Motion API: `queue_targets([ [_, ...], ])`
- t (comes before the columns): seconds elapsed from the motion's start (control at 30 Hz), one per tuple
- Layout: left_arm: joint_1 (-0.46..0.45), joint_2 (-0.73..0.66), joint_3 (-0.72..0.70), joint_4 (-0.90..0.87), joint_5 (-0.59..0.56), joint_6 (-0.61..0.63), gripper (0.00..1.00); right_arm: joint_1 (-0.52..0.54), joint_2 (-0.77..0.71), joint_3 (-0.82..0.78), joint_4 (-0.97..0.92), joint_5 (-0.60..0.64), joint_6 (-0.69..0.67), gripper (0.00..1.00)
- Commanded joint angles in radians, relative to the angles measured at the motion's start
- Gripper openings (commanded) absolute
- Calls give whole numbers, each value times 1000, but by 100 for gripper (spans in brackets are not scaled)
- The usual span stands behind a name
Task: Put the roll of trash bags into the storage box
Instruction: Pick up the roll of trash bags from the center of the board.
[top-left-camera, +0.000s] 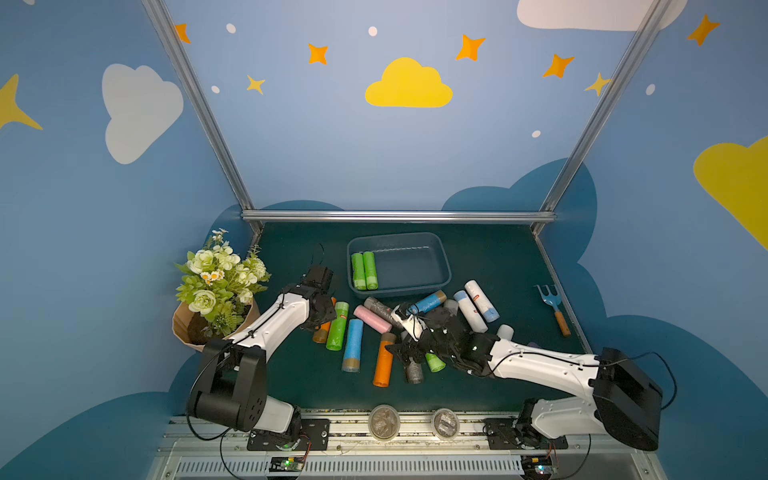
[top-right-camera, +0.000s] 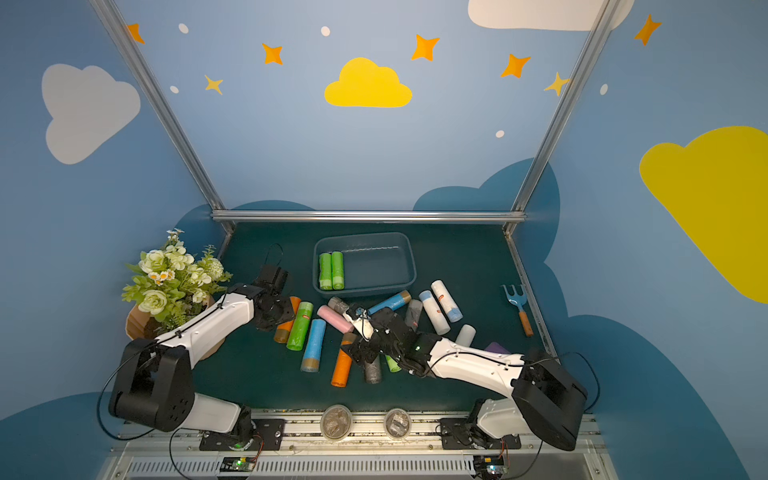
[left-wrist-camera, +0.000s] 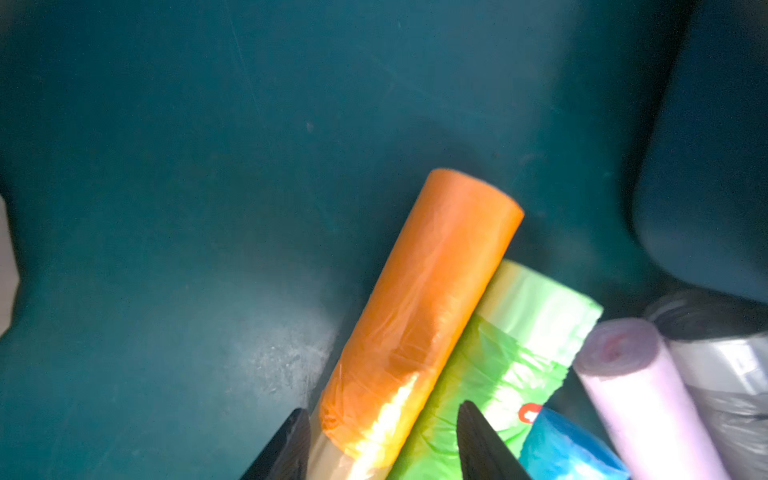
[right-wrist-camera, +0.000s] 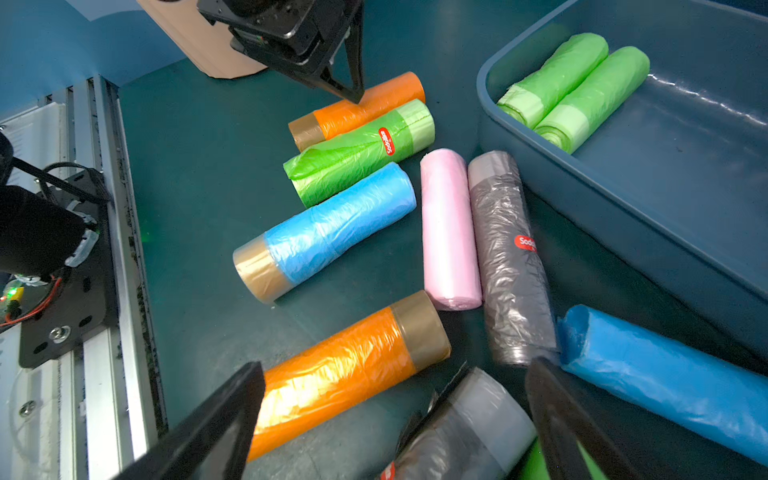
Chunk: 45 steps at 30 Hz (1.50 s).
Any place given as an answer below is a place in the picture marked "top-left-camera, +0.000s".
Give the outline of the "orange bag roll gold end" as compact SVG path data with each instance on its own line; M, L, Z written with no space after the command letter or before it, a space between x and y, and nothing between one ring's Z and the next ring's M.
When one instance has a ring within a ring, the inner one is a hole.
M312 341L316 344L325 344L327 342L327 338L329 335L330 327L332 325L332 322L336 319L336 313L333 313L329 318L328 322L323 323L320 327L318 327L313 336Z

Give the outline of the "light green bag roll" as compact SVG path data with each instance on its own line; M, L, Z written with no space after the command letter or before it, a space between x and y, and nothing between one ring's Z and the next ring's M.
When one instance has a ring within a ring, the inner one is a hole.
M377 290L379 288L379 280L376 268L375 254L372 251L365 251L363 253L363 265L366 289Z

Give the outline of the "green bag roll red label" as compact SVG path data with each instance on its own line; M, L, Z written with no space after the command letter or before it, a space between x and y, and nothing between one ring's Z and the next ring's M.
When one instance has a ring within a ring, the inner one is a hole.
M330 351L340 351L343 348L349 304L347 302L337 301L335 304L335 313L336 318L331 322L326 339L326 349Z

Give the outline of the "blue bag roll gold end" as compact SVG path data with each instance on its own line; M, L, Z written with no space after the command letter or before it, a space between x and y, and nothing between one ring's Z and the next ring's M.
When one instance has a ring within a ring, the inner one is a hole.
M360 371L363 331L364 323L362 320L353 318L349 321L346 347L341 367L343 372L357 373Z

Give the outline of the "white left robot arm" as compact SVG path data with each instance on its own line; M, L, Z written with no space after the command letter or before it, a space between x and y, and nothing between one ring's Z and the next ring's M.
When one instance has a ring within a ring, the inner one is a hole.
M297 441L299 409L268 395L268 361L295 329L312 330L336 318L329 294L332 279L329 268L311 266L253 325L230 339L208 342L186 416L231 430L269 434L283 443Z

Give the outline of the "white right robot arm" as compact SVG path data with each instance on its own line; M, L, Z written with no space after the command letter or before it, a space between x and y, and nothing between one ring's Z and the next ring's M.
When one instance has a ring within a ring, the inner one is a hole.
M568 435L609 435L631 448L659 447L662 388L623 352L598 355L550 351L507 335L477 333L435 312L402 322L411 346L438 356L477 378L520 380L563 393L557 400L529 399L516 421L524 442Z

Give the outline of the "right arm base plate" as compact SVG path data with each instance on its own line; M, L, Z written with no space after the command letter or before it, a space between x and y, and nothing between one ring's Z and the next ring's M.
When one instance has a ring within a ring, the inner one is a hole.
M557 450L567 449L564 436L549 439L527 424L517 424L515 418L487 418L483 422L491 450Z

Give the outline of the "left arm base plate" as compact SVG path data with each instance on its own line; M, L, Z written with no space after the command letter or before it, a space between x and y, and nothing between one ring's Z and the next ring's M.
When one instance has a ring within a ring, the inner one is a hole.
M249 433L248 451L325 451L330 437L330 420L309 418L293 420L285 432L254 429Z

